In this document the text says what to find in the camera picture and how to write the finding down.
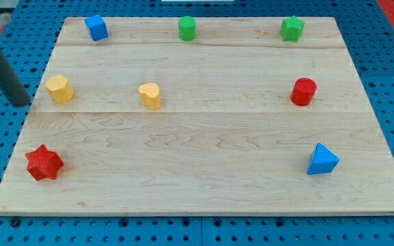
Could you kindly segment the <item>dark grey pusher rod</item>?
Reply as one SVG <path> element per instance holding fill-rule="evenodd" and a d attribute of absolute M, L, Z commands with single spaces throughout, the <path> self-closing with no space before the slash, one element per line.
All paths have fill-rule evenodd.
<path fill-rule="evenodd" d="M 13 107 L 25 107 L 31 97 L 0 49 L 0 90 Z"/>

